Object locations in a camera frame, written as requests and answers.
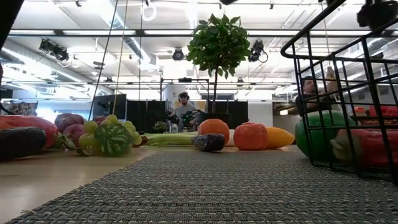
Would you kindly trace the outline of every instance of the ceiling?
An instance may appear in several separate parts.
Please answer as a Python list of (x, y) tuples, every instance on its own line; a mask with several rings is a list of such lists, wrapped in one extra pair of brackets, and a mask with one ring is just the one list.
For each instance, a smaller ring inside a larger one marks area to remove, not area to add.
[[(216, 16), (222, 16), (222, 14), (226, 14), (228, 17), (240, 16), (241, 26), (245, 29), (297, 30), (303, 28), (322, 11), (322, 7), (317, 0), (278, 0), (273, 3), (273, 9), (270, 9), (271, 2), (272, 0), (240, 0), (236, 4), (222, 6), (220, 9), (218, 0), (152, 0), (149, 1), (150, 8), (145, 9), (144, 15), (146, 17), (152, 16), (153, 19), (146, 18), (149, 21), (145, 21), (141, 16), (142, 5), (146, 8), (145, 2), (120, 0), (116, 7), (116, 14), (122, 22), (126, 19), (126, 29), (137, 30), (192, 29), (199, 20), (207, 20), (212, 13)], [(109, 29), (109, 18), (112, 18), (113, 9), (116, 4), (115, 0), (80, 0), (79, 3), (81, 7), (76, 5), (75, 0), (25, 0), (13, 29)], [(367, 30), (367, 27), (359, 27), (356, 22), (356, 13), (361, 9), (362, 4), (363, 0), (346, 1), (338, 10), (326, 18), (325, 24), (327, 29)], [(320, 23), (314, 29), (324, 30), (324, 28), (324, 23)], [(175, 48), (182, 48), (184, 53), (187, 53), (186, 46), (191, 40), (190, 37), (133, 38), (138, 43), (142, 52), (152, 59), (151, 61), (146, 59), (139, 60), (137, 52), (134, 52), (119, 37), (112, 37), (109, 40), (105, 37), (49, 38), (53, 44), (67, 48), (70, 54), (70, 60), (67, 62), (58, 62), (51, 55), (44, 54), (39, 50), (39, 45), (45, 37), (12, 36), (7, 41), (17, 44), (21, 49), (28, 50), (29, 54), (36, 54), (39, 58), (44, 58), (39, 59), (37, 63), (44, 63), (44, 60), (46, 60), (48, 61), (48, 67), (54, 69), (61, 66), (64, 69), (63, 74), (78, 74), (83, 78), (87, 78), (87, 80), (98, 79), (98, 70), (94, 69), (96, 65), (93, 62), (101, 62), (104, 53), (106, 53), (104, 58), (105, 66), (101, 82), (107, 77), (116, 81), (117, 74), (120, 75), (120, 82), (159, 82), (161, 75), (164, 78), (209, 78), (207, 72), (197, 72), (190, 62), (186, 60), (176, 62), (171, 59)], [(312, 51), (315, 55), (328, 55), (328, 52), (336, 51), (354, 39), (334, 38), (332, 35), (327, 39), (313, 38), (311, 41)], [(255, 43), (256, 40), (263, 41), (265, 51), (269, 57), (268, 61), (266, 63), (242, 62), (236, 69), (235, 77), (230, 77), (227, 80), (222, 78), (219, 82), (236, 82), (237, 78), (243, 78), (245, 82), (286, 82), (286, 85), (294, 82), (293, 60), (283, 58), (280, 54), (280, 48), (289, 38), (249, 38), (251, 44)], [(297, 42), (298, 52), (300, 54), (308, 54), (307, 45), (306, 39), (300, 39)], [(390, 45), (388, 49), (390, 51), (388, 53), (389, 58), (396, 57), (392, 46)], [(349, 54), (352, 52), (351, 50), (350, 52), (345, 51), (343, 53)], [(301, 64), (302, 67), (308, 65), (308, 60), (303, 61)], [(355, 64), (348, 65), (348, 76), (358, 74), (358, 71), (361, 69), (360, 66)], [(35, 75), (39, 80), (43, 79), (40, 77), (40, 74)], [(145, 88), (151, 89), (158, 88), (159, 84), (146, 84), (145, 86)], [(108, 86), (110, 90), (114, 90), (115, 88), (114, 85)], [(118, 88), (134, 89), (137, 88), (137, 85), (121, 85)], [(221, 84), (219, 88), (228, 89), (231, 88), (231, 85)], [(263, 89), (267, 90), (275, 90), (276, 88), (280, 88), (280, 86), (270, 85), (263, 87)], [(82, 91), (82, 89), (72, 89), (72, 91)]]

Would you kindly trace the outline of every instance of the wooden floor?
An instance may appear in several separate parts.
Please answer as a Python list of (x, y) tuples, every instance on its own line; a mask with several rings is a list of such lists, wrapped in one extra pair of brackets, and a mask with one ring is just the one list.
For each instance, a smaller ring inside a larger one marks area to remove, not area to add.
[[(75, 152), (51, 150), (0, 163), (0, 223), (17, 217), (81, 185), (159, 151), (195, 150), (193, 147), (140, 147), (126, 157), (80, 157)], [(283, 148), (296, 150), (295, 146)], [(237, 151), (226, 147), (225, 152)]]

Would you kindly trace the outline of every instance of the person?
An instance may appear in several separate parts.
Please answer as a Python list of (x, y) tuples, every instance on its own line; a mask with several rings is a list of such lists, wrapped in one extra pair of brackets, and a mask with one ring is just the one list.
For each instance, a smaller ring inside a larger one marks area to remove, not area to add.
[[(312, 77), (305, 77), (303, 78), (304, 82), (302, 82), (302, 88), (303, 88), (303, 94), (300, 97), (296, 97), (295, 100), (295, 104), (298, 110), (299, 115), (302, 117), (304, 116), (305, 113), (310, 113), (310, 112), (314, 112), (314, 111), (319, 111), (319, 108), (321, 110), (331, 110), (331, 104), (330, 103), (317, 103), (317, 99), (313, 99), (307, 102), (306, 104), (306, 109), (303, 108), (303, 104), (302, 104), (302, 99), (307, 99), (310, 97), (315, 96), (315, 85), (313, 83)], [(333, 69), (331, 67), (328, 67), (328, 70), (326, 72), (326, 79), (335, 79), (335, 72), (333, 71)], [(326, 89), (327, 91), (334, 91), (337, 90), (337, 83), (335, 81), (330, 81), (327, 85), (326, 85)], [(318, 91), (318, 94), (325, 94), (326, 91)], [(334, 101), (334, 99), (332, 99), (330, 97), (330, 95), (328, 96), (322, 96), (319, 99), (320, 101)]]
[[(178, 132), (181, 133), (184, 130), (184, 123), (183, 120), (181, 119), (181, 115), (185, 114), (188, 111), (194, 111), (196, 108), (188, 103), (189, 101), (189, 95), (187, 92), (180, 93), (178, 95), (178, 101), (181, 102), (181, 106), (175, 109), (175, 115), (177, 115), (177, 118), (179, 119), (178, 121)], [(195, 120), (190, 121), (190, 124), (193, 125), (195, 123)], [(192, 126), (191, 128), (188, 129), (188, 131), (195, 131), (194, 127)]]

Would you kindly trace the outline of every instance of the white ceiling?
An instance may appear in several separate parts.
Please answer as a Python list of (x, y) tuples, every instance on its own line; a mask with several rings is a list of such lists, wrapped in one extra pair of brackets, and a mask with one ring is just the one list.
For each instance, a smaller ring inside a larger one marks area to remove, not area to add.
[[(77, 7), (73, 0), (25, 0), (25, 3), (14, 23), (13, 29), (109, 29), (109, 25), (103, 19), (104, 13), (109, 13), (109, 8), (103, 4), (109, 0), (81, 0), (82, 7)], [(317, 0), (278, 0), (274, 8), (270, 9), (270, 0), (241, 0), (230, 6), (219, 9), (218, 0), (152, 0), (150, 6), (156, 7), (157, 14), (151, 21), (142, 21), (142, 1), (120, 0), (117, 13), (124, 19), (126, 5), (126, 27), (129, 29), (191, 29), (194, 22), (207, 20), (211, 13), (220, 16), (225, 13), (228, 17), (241, 16), (241, 26), (246, 29), (301, 29), (321, 11), (321, 5)], [(328, 29), (358, 30), (356, 13), (361, 9), (363, 0), (348, 0), (346, 4), (326, 18)], [(323, 23), (316, 29), (324, 29)], [(22, 47), (43, 55), (39, 50), (42, 40), (40, 37), (10, 37), (10, 41), (18, 43)], [(52, 37), (53, 43), (68, 49), (70, 58), (75, 55), (78, 60), (70, 60), (62, 63), (63, 66), (88, 78), (96, 80), (92, 75), (94, 71), (93, 61), (102, 61), (104, 52), (107, 52), (103, 77), (113, 77), (118, 73), (119, 61), (122, 58), (120, 75), (124, 82), (137, 82), (137, 77), (142, 76), (144, 82), (159, 81), (159, 72), (146, 70), (145, 66), (138, 67), (137, 57), (131, 49), (123, 44), (121, 52), (121, 38), (110, 38), (108, 48), (105, 50), (107, 38), (99, 38), (96, 44), (95, 38), (89, 37)], [(181, 47), (187, 53), (186, 46), (190, 37), (143, 37), (136, 38), (141, 43), (142, 49), (148, 54), (158, 56), (157, 66), (164, 67), (166, 78), (181, 78), (185, 76), (187, 69), (193, 70), (189, 62), (174, 62), (170, 59), (170, 52), (176, 47)], [(293, 60), (283, 58), (280, 48), (288, 41), (288, 38), (249, 38), (253, 44), (256, 40), (262, 40), (269, 55), (266, 63), (242, 62), (236, 69), (237, 77), (245, 78), (247, 82), (292, 82), (294, 75)], [(312, 39), (312, 49), (315, 55), (327, 55), (328, 51), (338, 50), (345, 44), (353, 41), (352, 38), (324, 38)], [(301, 54), (307, 54), (307, 41), (298, 42)], [(44, 57), (56, 63), (50, 56)], [(308, 65), (308, 61), (302, 62), (302, 66)], [(200, 78), (208, 78), (206, 72), (200, 72)], [(221, 82), (234, 82), (235, 78), (221, 80)]]

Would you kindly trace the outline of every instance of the gray woven rug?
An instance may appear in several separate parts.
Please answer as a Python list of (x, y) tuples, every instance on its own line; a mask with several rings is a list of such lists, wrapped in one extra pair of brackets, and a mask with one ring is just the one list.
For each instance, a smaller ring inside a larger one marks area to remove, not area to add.
[(398, 223), (389, 182), (293, 152), (160, 152), (9, 223)]

